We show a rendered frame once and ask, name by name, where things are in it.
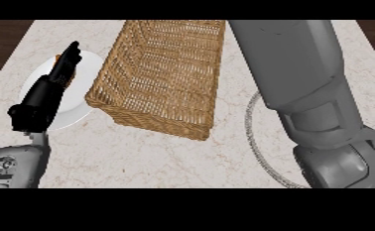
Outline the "brown wicker basket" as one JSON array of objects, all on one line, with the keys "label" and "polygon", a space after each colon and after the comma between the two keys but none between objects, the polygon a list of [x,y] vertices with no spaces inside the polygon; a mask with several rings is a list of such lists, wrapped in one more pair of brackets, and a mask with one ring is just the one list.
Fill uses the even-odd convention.
[{"label": "brown wicker basket", "polygon": [[86,95],[123,126],[204,141],[214,126],[226,22],[129,20]]}]

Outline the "white round plate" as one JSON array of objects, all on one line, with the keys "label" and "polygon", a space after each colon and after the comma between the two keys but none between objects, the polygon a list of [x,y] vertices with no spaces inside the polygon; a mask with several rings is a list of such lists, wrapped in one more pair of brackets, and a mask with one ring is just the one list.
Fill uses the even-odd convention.
[{"label": "white round plate", "polygon": [[[74,125],[93,110],[86,102],[86,94],[93,86],[104,59],[98,54],[89,51],[81,51],[80,56],[83,59],[77,65],[77,74],[65,90],[58,114],[49,131],[64,129]],[[55,61],[55,58],[49,58],[30,74],[19,92],[19,103],[24,101],[37,79],[52,71]]]}]

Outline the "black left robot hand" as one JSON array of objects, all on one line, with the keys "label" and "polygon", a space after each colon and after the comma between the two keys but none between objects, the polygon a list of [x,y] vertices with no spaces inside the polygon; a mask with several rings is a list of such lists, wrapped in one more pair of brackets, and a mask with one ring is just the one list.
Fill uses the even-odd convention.
[{"label": "black left robot hand", "polygon": [[42,75],[19,104],[8,111],[12,118],[12,130],[42,133],[50,127],[65,93],[65,84],[83,59],[80,42],[74,41],[65,49],[49,74]]}]

